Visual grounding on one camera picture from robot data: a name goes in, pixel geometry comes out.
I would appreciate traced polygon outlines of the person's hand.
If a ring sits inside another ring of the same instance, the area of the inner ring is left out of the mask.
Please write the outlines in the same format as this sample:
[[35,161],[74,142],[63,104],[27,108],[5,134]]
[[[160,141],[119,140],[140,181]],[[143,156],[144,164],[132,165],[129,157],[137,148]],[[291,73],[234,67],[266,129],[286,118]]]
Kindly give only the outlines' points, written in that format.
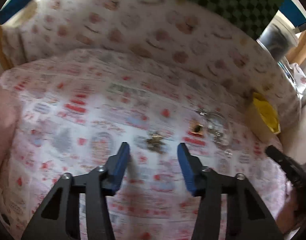
[[0,169],[10,150],[19,113],[18,98],[0,85]]

